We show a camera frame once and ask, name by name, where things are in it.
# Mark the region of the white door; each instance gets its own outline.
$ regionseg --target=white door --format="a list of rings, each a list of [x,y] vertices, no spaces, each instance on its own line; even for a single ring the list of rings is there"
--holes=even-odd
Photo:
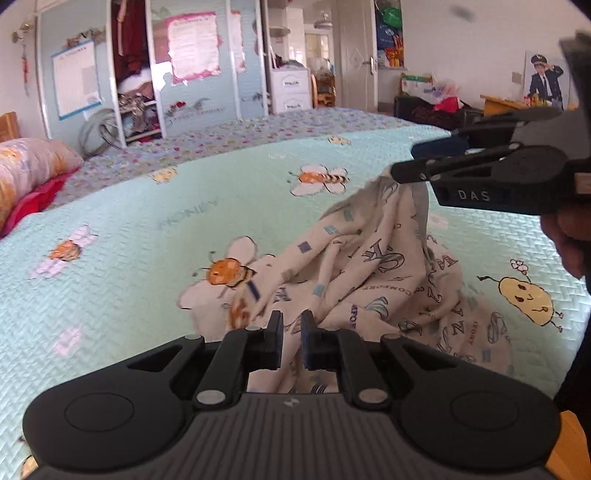
[[[339,106],[378,109],[378,53],[373,0],[332,0]]]

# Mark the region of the blue bordered poster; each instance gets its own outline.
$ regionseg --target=blue bordered poster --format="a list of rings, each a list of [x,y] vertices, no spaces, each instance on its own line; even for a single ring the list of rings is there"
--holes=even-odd
[[[93,40],[56,53],[51,59],[60,120],[102,103]]]

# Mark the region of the open wardrobe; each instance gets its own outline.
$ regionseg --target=open wardrobe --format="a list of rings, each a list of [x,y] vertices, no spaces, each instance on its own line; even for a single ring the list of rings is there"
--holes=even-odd
[[[67,0],[38,22],[47,135],[85,156],[268,113],[256,0]]]

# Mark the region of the ribbed gray surface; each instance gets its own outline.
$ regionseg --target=ribbed gray surface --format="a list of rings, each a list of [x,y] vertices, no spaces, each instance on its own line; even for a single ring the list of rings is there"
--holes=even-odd
[[[504,476],[436,465],[404,443],[387,417],[340,394],[243,395],[234,408],[196,417],[171,450],[145,465],[84,475],[41,468],[30,480],[550,480],[537,468]]]

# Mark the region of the door handle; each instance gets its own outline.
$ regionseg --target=door handle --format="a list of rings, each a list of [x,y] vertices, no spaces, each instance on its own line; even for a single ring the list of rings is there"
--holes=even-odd
[[[373,55],[371,55],[369,57],[369,60],[366,60],[361,65],[369,65],[369,72],[371,73],[371,75],[375,75],[376,63],[375,63],[375,57]]]

